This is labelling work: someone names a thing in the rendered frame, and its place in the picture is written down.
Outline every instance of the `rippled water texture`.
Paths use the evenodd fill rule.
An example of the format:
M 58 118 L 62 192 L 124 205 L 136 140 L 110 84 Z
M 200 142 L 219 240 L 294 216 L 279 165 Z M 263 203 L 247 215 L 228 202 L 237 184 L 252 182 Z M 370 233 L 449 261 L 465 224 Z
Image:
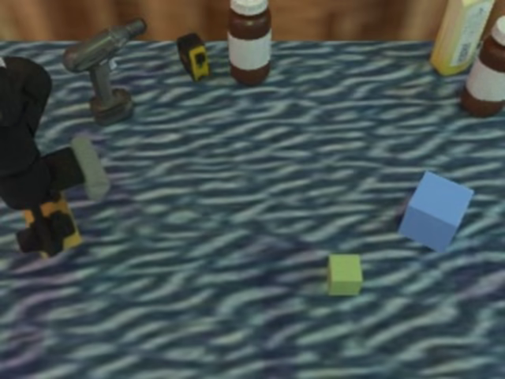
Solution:
M 0 53 L 54 78 L 41 149 L 85 133 L 113 187 L 69 192 L 86 242 L 52 261 L 2 206 L 1 379 L 505 378 L 505 118 L 467 118 L 430 45 L 276 43 L 239 88 L 223 43 L 199 84 L 173 44 L 131 43 L 113 82 L 137 114 L 107 128 L 65 46 Z M 396 233 L 424 170 L 476 191 L 446 253 Z M 361 295 L 326 296 L 329 253 L 361 255 Z

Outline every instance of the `brown background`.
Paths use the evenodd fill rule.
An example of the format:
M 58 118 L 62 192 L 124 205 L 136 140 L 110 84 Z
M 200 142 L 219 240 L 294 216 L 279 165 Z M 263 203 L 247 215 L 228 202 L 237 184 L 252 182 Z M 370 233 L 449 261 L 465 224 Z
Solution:
M 230 0 L 0 0 L 0 39 L 84 39 L 143 17 L 144 39 L 225 39 Z M 271 0 L 277 40 L 433 39 L 447 0 Z M 496 0 L 490 23 L 505 14 Z

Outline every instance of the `white bottle cap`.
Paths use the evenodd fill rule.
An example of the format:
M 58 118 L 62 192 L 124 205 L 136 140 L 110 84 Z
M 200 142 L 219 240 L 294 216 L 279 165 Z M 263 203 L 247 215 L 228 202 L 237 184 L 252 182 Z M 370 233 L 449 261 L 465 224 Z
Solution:
M 505 46 L 505 16 L 500 17 L 491 30 L 492 38 L 500 45 Z
M 231 9 L 242 16 L 256 16 L 267 8 L 268 0 L 231 0 Z

